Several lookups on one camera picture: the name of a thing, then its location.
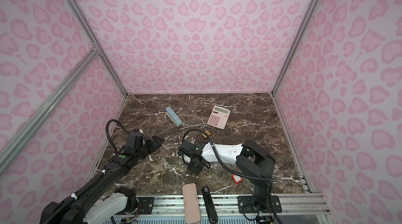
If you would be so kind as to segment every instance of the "white robotic arm segment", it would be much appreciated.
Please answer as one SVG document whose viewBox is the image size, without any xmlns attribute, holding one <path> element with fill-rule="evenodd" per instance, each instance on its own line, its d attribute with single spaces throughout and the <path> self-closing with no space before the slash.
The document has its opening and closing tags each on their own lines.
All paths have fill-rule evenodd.
<svg viewBox="0 0 402 224">
<path fill-rule="evenodd" d="M 242 144 L 237 145 L 219 145 L 214 144 L 216 150 L 218 151 L 219 157 L 222 159 L 224 163 L 227 164 L 236 164 L 236 157 L 240 155 L 243 150 Z M 204 148 L 202 149 L 201 156 L 208 162 L 217 162 L 218 159 L 212 150 L 212 146 L 210 143 L 205 144 Z"/>
</svg>

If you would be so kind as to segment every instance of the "black mounting plate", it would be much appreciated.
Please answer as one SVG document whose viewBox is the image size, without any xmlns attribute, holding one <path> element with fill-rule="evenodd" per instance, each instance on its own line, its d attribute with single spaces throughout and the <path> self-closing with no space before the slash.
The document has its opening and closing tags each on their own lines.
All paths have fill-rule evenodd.
<svg viewBox="0 0 402 224">
<path fill-rule="evenodd" d="M 153 197 L 138 197 L 141 209 L 138 214 L 151 214 L 153 208 Z"/>
<path fill-rule="evenodd" d="M 279 201 L 279 197 L 276 195 L 272 195 L 271 196 L 272 199 L 272 204 L 274 206 L 274 211 L 276 213 L 281 213 L 282 212 L 282 207 L 281 207 L 281 203 Z M 254 205 L 254 199 L 252 196 L 238 196 L 237 197 L 237 204 L 239 206 L 239 212 L 245 213 L 245 214 L 252 214 L 255 213 L 256 211 L 253 208 Z M 265 211 L 263 211 L 264 213 L 269 213 L 270 209 L 269 209 L 269 204 L 267 202 L 267 209 Z"/>
</svg>

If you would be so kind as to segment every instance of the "diagonal metal beam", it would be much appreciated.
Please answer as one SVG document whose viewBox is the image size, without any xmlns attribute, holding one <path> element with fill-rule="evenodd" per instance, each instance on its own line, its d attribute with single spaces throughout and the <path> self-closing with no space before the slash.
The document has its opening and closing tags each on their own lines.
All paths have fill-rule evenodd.
<svg viewBox="0 0 402 224">
<path fill-rule="evenodd" d="M 303 39 L 303 36 L 308 29 L 308 25 L 310 21 L 313 19 L 314 13 L 317 10 L 317 7 L 319 6 L 321 0 L 310 0 L 310 3 L 307 7 L 307 10 L 304 14 L 303 20 L 300 23 L 299 30 L 296 33 L 295 39 L 292 42 L 292 45 L 290 47 L 290 50 L 286 56 L 286 60 L 282 66 L 281 71 L 279 72 L 279 77 L 278 80 L 275 82 L 274 88 L 272 90 L 272 94 L 276 94 L 281 82 L 286 74 L 287 69 L 289 68 L 290 62 L 292 61 L 295 53 L 297 52 L 297 49 L 301 43 L 301 40 Z"/>
<path fill-rule="evenodd" d="M 79 24 L 82 26 L 85 34 L 88 36 L 89 40 L 92 42 L 93 46 L 98 47 L 100 51 L 100 58 L 103 61 L 103 64 L 106 66 L 107 70 L 109 71 L 110 75 L 112 76 L 113 80 L 116 82 L 117 86 L 119 87 L 120 91 L 123 93 L 124 97 L 127 97 L 127 91 L 123 86 L 119 76 L 113 69 L 111 63 L 109 62 L 106 53 L 104 52 L 102 46 L 100 45 L 98 39 L 96 38 L 89 22 L 86 20 L 84 13 L 82 12 L 80 6 L 77 4 L 76 0 L 66 0 L 67 4 L 69 5 L 71 11 L 74 13 L 75 17 L 77 18 Z"/>
<path fill-rule="evenodd" d="M 65 78 L 58 86 L 55 92 L 43 103 L 36 111 L 35 115 L 30 118 L 27 124 L 21 129 L 11 140 L 10 144 L 0 155 L 0 176 L 7 170 L 10 164 L 18 156 L 31 140 L 35 132 L 48 119 L 48 116 L 54 111 L 58 104 L 70 91 L 72 86 L 79 80 L 93 59 L 98 55 L 98 49 L 94 47 L 78 64 L 78 66 Z"/>
</svg>

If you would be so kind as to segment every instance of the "heart pattern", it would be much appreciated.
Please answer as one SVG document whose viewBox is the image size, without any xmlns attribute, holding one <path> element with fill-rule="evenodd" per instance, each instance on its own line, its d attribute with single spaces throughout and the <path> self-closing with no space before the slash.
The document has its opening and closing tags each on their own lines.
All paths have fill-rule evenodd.
<svg viewBox="0 0 402 224">
<path fill-rule="evenodd" d="M 1 0 L 0 152 L 91 45 L 64 0 Z"/>
<path fill-rule="evenodd" d="M 78 4 L 128 92 L 269 92 L 309 1 Z"/>
<path fill-rule="evenodd" d="M 7 213 L 0 222 L 38 223 L 49 202 L 78 190 L 103 151 L 106 122 L 117 117 L 122 102 L 96 57 L 0 178 L 0 212 Z"/>
<path fill-rule="evenodd" d="M 279 88 L 313 190 L 339 224 L 402 223 L 401 10 L 402 0 L 322 0 Z"/>
</svg>

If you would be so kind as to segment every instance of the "calculator screen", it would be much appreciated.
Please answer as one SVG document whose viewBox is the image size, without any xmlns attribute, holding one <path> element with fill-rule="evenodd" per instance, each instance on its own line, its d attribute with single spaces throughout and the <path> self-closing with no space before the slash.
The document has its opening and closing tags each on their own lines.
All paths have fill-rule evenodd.
<svg viewBox="0 0 402 224">
<path fill-rule="evenodd" d="M 226 113 L 226 114 L 228 114 L 228 113 L 229 113 L 228 111 L 222 110 L 222 109 L 220 109 L 220 108 L 215 108 L 215 110 L 216 110 L 216 111 L 223 112 L 223 113 Z"/>
</svg>

